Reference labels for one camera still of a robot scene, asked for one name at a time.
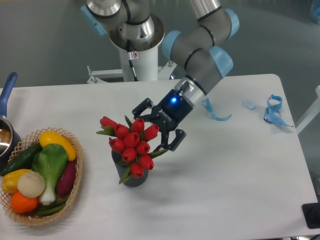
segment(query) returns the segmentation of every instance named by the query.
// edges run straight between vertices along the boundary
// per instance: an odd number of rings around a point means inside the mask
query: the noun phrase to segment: yellow bell pepper
[[[42,148],[49,144],[59,144],[66,150],[68,160],[73,161],[77,158],[75,147],[62,135],[55,131],[45,131],[39,137],[39,143]]]
[[[23,174],[28,172],[31,172],[31,169],[19,169],[4,175],[4,177],[2,178],[3,191],[8,192],[10,194],[15,194],[16,192],[18,192],[18,180]]]

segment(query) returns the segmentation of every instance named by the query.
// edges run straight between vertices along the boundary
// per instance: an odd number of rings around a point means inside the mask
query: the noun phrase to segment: gray floor
[[[188,32],[197,22],[186,0],[150,0],[166,32]],[[108,36],[98,37],[80,14],[83,0],[0,2],[0,87],[19,74],[17,87],[83,84],[91,70],[120,69]],[[315,101],[320,85],[320,25],[311,0],[222,0],[239,16],[239,32],[222,47],[231,55],[230,76],[278,75],[293,120]],[[159,54],[159,65],[167,59]],[[320,176],[320,115],[300,134],[312,176]]]

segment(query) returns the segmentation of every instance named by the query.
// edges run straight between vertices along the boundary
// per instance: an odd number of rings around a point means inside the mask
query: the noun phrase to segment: orange
[[[16,214],[24,214],[35,209],[38,206],[38,203],[38,197],[28,198],[18,191],[13,194],[11,198],[11,209]]]

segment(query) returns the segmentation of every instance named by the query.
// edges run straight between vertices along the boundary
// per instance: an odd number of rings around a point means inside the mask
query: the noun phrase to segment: red tulip
[[[132,132],[141,133],[145,129],[145,120],[137,118],[134,123],[132,123],[131,130]]]
[[[122,160],[126,163],[130,163],[137,157],[137,152],[133,147],[126,148],[122,153]]]
[[[149,155],[142,155],[139,160],[140,166],[147,170],[152,170],[155,166],[154,161]]]
[[[109,145],[112,148],[112,150],[117,153],[122,153],[126,148],[124,142],[119,138],[111,139],[109,141]]]
[[[144,130],[144,139],[146,141],[154,139],[159,132],[159,127],[156,124],[151,125],[146,130]]]
[[[131,132],[124,137],[123,143],[127,148],[134,148],[140,141],[139,133]]]
[[[135,178],[141,178],[144,175],[144,170],[137,162],[133,162],[130,165],[130,173]]]
[[[104,116],[103,118],[100,119],[100,124],[102,127],[112,127],[112,128],[116,128],[117,123],[113,120],[111,120],[110,118]]]
[[[140,141],[135,150],[138,154],[144,155],[150,151],[150,145],[146,141]]]
[[[129,128],[125,125],[118,123],[114,129],[115,136],[118,139],[123,139],[125,136],[129,134]]]

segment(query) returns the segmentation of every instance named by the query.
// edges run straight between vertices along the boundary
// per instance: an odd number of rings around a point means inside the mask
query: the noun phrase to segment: blue led light
[[[174,104],[177,101],[176,97],[171,98],[171,103]]]

